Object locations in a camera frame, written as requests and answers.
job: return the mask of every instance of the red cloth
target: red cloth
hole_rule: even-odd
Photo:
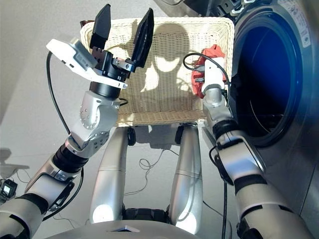
[[[213,45],[211,48],[205,48],[202,51],[202,54],[210,57],[210,58],[215,58],[215,57],[225,57],[225,54],[221,51],[220,47],[217,45]],[[204,65],[205,64],[205,58],[200,57],[196,63],[196,65]],[[204,95],[201,92],[201,87],[203,86],[203,82],[195,82],[196,78],[202,78],[204,77],[204,73],[198,72],[198,71],[192,71],[191,73],[191,85],[193,89],[193,93],[197,95],[200,98],[204,98]]]

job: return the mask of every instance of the washing machine door opening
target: washing machine door opening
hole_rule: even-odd
[[[298,106],[302,66],[296,39],[287,30],[282,22],[260,19],[242,29],[235,40],[232,108],[257,147],[278,141]]]

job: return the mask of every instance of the sticker label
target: sticker label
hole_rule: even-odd
[[[278,4],[286,9],[293,18],[298,28],[303,47],[306,48],[310,46],[311,41],[307,21],[296,0],[278,0]]]

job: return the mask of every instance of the gray floor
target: gray floor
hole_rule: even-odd
[[[165,14],[153,1],[110,0],[112,19],[142,17],[148,7],[152,7],[155,16]],[[79,21],[94,19],[105,1],[24,1],[1,0],[1,37],[0,37],[0,175],[8,176],[10,171],[18,171],[20,180],[28,181],[26,171],[32,176],[39,167],[65,141],[66,133],[52,104],[47,88],[45,74],[45,45],[60,35],[79,37]],[[58,60],[52,60],[52,79],[57,101],[66,122],[72,125],[78,117],[78,109],[89,82],[72,74]],[[129,147],[127,158],[126,192],[144,186],[145,171],[139,168],[138,160],[146,158],[155,162],[162,148],[169,147],[173,141],[175,128],[158,126],[154,132],[166,130],[165,137],[155,135],[152,147],[144,143],[147,133],[138,130],[138,140]],[[89,214],[89,205],[96,170],[103,155],[103,147],[89,160],[85,167],[85,179],[82,190],[75,200],[61,212],[61,216],[72,220],[75,227],[84,225]],[[171,149],[179,151],[178,146]],[[222,212],[223,186],[217,170],[208,158],[209,148],[201,140],[204,199]],[[169,203],[170,188],[176,166],[177,156],[165,151],[159,163],[149,174],[149,183],[145,190],[125,198],[127,207],[149,207],[165,209]],[[18,183],[17,195],[21,195],[25,183]],[[237,223],[234,190],[228,190],[228,217]],[[203,206],[201,238],[219,238],[222,218]],[[45,238],[71,229],[67,220],[50,219],[44,222],[35,235],[35,239]]]

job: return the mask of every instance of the electrical cable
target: electrical cable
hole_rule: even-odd
[[[51,213],[50,215],[44,217],[42,221],[48,220],[49,218],[51,218],[54,215],[58,214],[59,212],[61,212],[66,206],[68,206],[72,202],[72,200],[76,197],[76,195],[79,193],[79,191],[81,189],[81,186],[82,186],[82,183],[83,183],[83,178],[84,178],[84,168],[82,168],[82,170],[81,170],[81,179],[80,179],[79,186],[76,189],[75,193],[72,195],[72,197],[65,204],[63,204],[58,210],[56,210],[53,213]]]
[[[26,181],[23,181],[20,179],[19,174],[18,174],[18,170],[16,171],[16,176],[18,177],[18,179],[20,180],[21,183],[29,183],[29,182],[26,182]]]
[[[211,162],[217,167],[215,160],[211,156],[211,153],[215,148],[216,146],[212,147],[208,155]],[[224,210],[223,210],[223,227],[222,227],[222,236],[221,236],[222,239],[225,239],[226,222],[227,222],[227,182],[224,181]]]
[[[67,221],[70,223],[71,227],[72,227],[73,229],[75,229],[75,226],[72,224],[71,219],[62,217],[60,213],[59,213],[59,216],[60,216],[60,218],[55,218],[55,217],[53,216],[53,219],[55,219],[55,220],[67,220]]]
[[[52,57],[52,52],[49,51],[48,52],[48,55],[47,55],[47,58],[46,58],[46,75],[47,75],[47,78],[48,78],[48,85],[49,85],[49,90],[50,90],[50,94],[51,94],[51,98],[52,98],[52,101],[53,101],[53,104],[55,106],[55,109],[67,131],[68,134],[71,133],[68,125],[66,124],[63,116],[62,116],[62,113],[59,109],[59,106],[55,100],[55,97],[54,97],[54,93],[53,93],[53,88],[52,88],[52,83],[51,83],[51,74],[50,74],[50,62],[51,62],[51,57]],[[63,204],[58,210],[54,211],[53,213],[51,213],[50,215],[46,216],[43,218],[43,221],[53,217],[54,215],[56,215],[57,213],[59,213],[60,211],[62,211],[66,206],[68,206],[72,200],[76,197],[76,195],[79,193],[81,187],[82,187],[82,184],[83,184],[83,178],[84,178],[84,168],[82,168],[81,170],[81,179],[80,179],[80,183],[78,185],[78,188],[76,189],[75,193],[73,194],[73,196],[69,199],[69,201],[67,201],[65,204]]]
[[[223,229],[221,234],[222,239],[225,239],[226,221],[227,221],[227,183],[226,181],[224,181],[224,212],[223,212]]]
[[[217,211],[216,209],[212,208],[211,206],[209,206],[205,201],[203,201],[203,204],[205,206],[207,206],[209,209],[213,210],[215,213],[217,213],[219,216],[221,216],[222,218],[224,218],[224,216],[219,212]],[[227,219],[227,222],[229,224],[229,239],[232,239],[233,238],[233,227],[231,226],[231,222]]]
[[[124,196],[130,196],[130,195],[137,194],[137,193],[143,191],[143,190],[147,187],[148,182],[149,182],[149,180],[148,180],[148,174],[150,173],[150,170],[159,162],[159,160],[160,160],[162,154],[163,154],[164,151],[166,151],[166,150],[171,151],[172,153],[174,153],[174,154],[176,154],[176,155],[178,156],[178,153],[175,153],[175,152],[174,152],[173,150],[171,150],[171,149],[163,149],[163,150],[161,151],[160,155],[159,155],[159,158],[158,158],[158,159],[156,160],[156,162],[153,163],[153,164],[150,164],[150,162],[149,162],[147,159],[141,158],[141,159],[139,160],[139,167],[140,167],[141,169],[143,169],[143,170],[146,170],[146,173],[145,173],[145,185],[144,185],[143,188],[141,188],[141,189],[139,189],[139,190],[125,193]]]
[[[230,81],[229,81],[229,78],[228,78],[228,75],[227,75],[225,69],[221,65],[219,65],[216,61],[211,59],[209,56],[206,56],[206,55],[204,55],[202,53],[198,53],[198,52],[192,52],[192,53],[188,53],[187,55],[185,55],[184,59],[183,59],[183,65],[188,70],[196,71],[196,68],[191,68],[191,67],[187,66],[187,64],[185,62],[186,58],[189,57],[189,56],[201,56],[201,57],[205,58],[206,60],[211,61],[213,64],[215,64],[222,71],[222,73],[224,74],[224,76],[226,78],[226,82],[227,82],[227,86],[228,86],[228,92],[227,92],[227,107],[228,107],[229,96],[230,96],[230,94],[229,94],[229,92],[230,92]]]
[[[49,53],[48,53],[48,55],[46,57],[46,75],[47,75],[47,78],[48,78],[49,90],[50,90],[50,94],[51,94],[51,98],[52,98],[54,107],[55,107],[55,109],[56,109],[56,111],[57,111],[57,113],[58,113],[58,115],[59,115],[59,117],[60,117],[60,119],[61,119],[61,121],[62,121],[62,123],[63,123],[63,125],[65,127],[65,129],[66,129],[66,131],[67,131],[67,133],[70,134],[71,131],[70,131],[68,125],[66,124],[66,122],[65,122],[65,120],[64,120],[64,118],[63,118],[63,116],[61,114],[61,111],[60,111],[59,106],[58,106],[58,104],[57,104],[57,102],[55,100],[55,96],[54,96],[54,93],[53,93],[53,88],[52,88],[52,83],[51,83],[51,74],[50,74],[51,56],[52,56],[52,52],[49,51]]]
[[[212,147],[208,153],[210,161],[216,166],[215,160],[213,159],[213,157],[211,156],[212,151],[216,148],[216,146]]]
[[[129,103],[129,101],[127,99],[125,99],[125,98],[119,98],[119,100],[120,101],[124,101],[123,103],[120,103],[120,106],[124,106],[124,105]]]

